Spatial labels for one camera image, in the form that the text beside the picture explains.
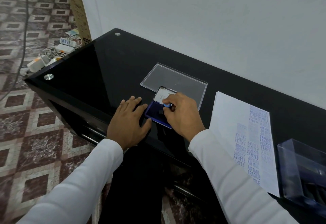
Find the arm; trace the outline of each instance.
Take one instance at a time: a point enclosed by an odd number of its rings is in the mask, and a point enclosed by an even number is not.
[[[189,150],[206,171],[229,223],[297,223],[205,129],[193,99],[178,92],[163,103],[175,106],[165,107],[164,115],[178,134],[191,141]]]
[[[19,224],[84,224],[91,216],[108,178],[123,160],[123,150],[138,144],[152,126],[147,119],[143,127],[139,119],[147,104],[135,107],[141,98],[122,100],[103,139],[86,160],[62,183],[39,201]]]
[[[195,135],[189,150],[206,171],[229,223],[297,223],[235,163],[210,130]]]
[[[86,223],[105,183],[122,160],[120,145],[103,139],[79,167],[18,223]]]

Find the transparent container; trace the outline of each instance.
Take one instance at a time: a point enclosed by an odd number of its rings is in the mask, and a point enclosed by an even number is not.
[[[326,218],[326,153],[294,139],[277,150],[284,197]]]
[[[156,92],[160,86],[182,92],[197,102],[198,110],[205,95],[207,82],[157,63],[141,82],[141,86]]]

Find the black cable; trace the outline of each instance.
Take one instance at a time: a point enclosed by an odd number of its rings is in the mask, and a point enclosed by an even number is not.
[[[29,19],[29,13],[28,13],[28,0],[25,0],[25,3],[26,3],[26,19],[25,19],[25,26],[24,26],[24,39],[23,39],[23,52],[22,52],[22,60],[19,64],[19,67],[18,67],[18,71],[17,71],[17,74],[16,74],[16,78],[14,80],[14,83],[12,84],[11,88],[8,90],[8,92],[0,99],[0,102],[6,98],[6,96],[13,90],[13,88],[15,87],[16,83],[17,83],[17,80],[18,80],[18,76],[19,76],[19,73],[20,73],[20,69],[22,68],[22,64],[24,62],[24,59],[25,59],[25,51],[26,51],[26,32],[27,32],[27,25],[28,25],[28,19]]]

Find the floor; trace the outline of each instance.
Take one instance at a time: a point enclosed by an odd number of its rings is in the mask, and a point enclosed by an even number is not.
[[[24,7],[24,0],[0,0],[0,96],[13,83],[22,57]],[[29,0],[29,13],[24,65],[75,28],[68,0]],[[16,223],[79,166],[93,147],[73,136],[22,76],[0,102],[0,120],[0,222]],[[109,189],[110,182],[88,223],[97,223]],[[215,223],[173,190],[166,189],[162,201],[162,223]]]

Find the person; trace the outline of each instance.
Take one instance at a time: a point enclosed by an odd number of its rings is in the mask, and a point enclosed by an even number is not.
[[[152,124],[147,119],[143,127],[139,126],[147,108],[143,104],[134,110],[140,101],[141,98],[134,96],[122,100],[108,126],[107,139],[18,223],[86,223],[114,171],[100,223],[161,223],[161,164],[154,162],[148,167],[146,160],[155,161],[155,156],[148,158],[150,152],[135,146],[145,138]],[[164,115],[173,129],[190,142],[189,150],[206,171],[227,222],[297,223],[205,129],[193,99],[178,92],[163,103],[175,106],[174,111],[165,107]]]

